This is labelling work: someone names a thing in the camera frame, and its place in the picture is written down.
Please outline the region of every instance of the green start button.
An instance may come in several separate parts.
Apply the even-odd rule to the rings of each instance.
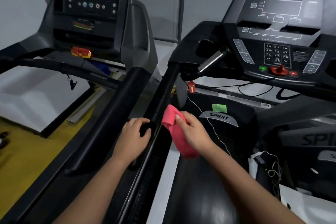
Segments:
[[[259,69],[261,72],[267,72],[267,67],[260,66]]]

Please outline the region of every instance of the hand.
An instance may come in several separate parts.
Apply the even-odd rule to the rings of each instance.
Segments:
[[[133,118],[127,122],[115,144],[112,158],[122,161],[126,167],[135,160],[145,150],[151,137],[150,128],[143,137],[139,132],[141,125],[149,122],[146,118]]]
[[[185,123],[179,115],[176,115],[175,118],[177,124],[182,129],[191,147],[198,151],[199,154],[204,155],[214,145],[214,142],[212,142],[202,123],[195,116],[185,111],[181,113],[190,125]]]

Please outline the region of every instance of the person's right hand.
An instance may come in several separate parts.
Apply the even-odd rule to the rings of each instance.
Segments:
[[[190,124],[188,125],[178,114],[176,115],[175,120],[182,129],[185,138],[199,154],[205,154],[214,145],[214,142],[212,142],[202,123],[195,116],[186,111],[181,113]]]

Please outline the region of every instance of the treadmill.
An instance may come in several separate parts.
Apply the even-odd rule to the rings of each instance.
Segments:
[[[336,23],[330,13],[335,9],[333,0],[233,0],[221,22],[201,22],[173,52],[151,103],[158,108],[156,122],[173,104],[195,115],[246,171],[248,158],[267,150],[279,158],[281,184],[336,202],[336,123],[317,122],[317,117],[335,121]],[[265,110],[260,100],[253,99],[256,108],[251,98],[238,102],[220,90],[193,88],[191,81],[201,76],[263,83],[299,95]],[[227,111],[214,111],[212,104],[226,105]],[[161,128],[157,138],[163,141],[167,133]],[[276,196],[265,170],[274,159],[266,155],[256,180]],[[165,164],[143,176],[124,223],[241,222],[204,158],[183,159],[172,143],[155,161]]]
[[[54,52],[77,54],[79,62],[48,60]],[[123,81],[84,66],[97,57],[124,66]],[[78,195],[113,152],[156,65],[151,24],[138,0],[51,0],[38,32],[0,51],[0,71],[29,66],[59,71],[102,86],[90,120],[42,172],[0,223],[51,223]],[[142,162],[129,167],[111,207],[122,212]]]

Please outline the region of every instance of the person's left hand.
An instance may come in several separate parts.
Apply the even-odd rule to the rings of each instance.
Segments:
[[[150,128],[143,137],[140,137],[139,132],[141,125],[149,122],[146,118],[133,118],[127,122],[115,144],[112,157],[122,161],[126,167],[135,160],[145,150],[151,137]]]

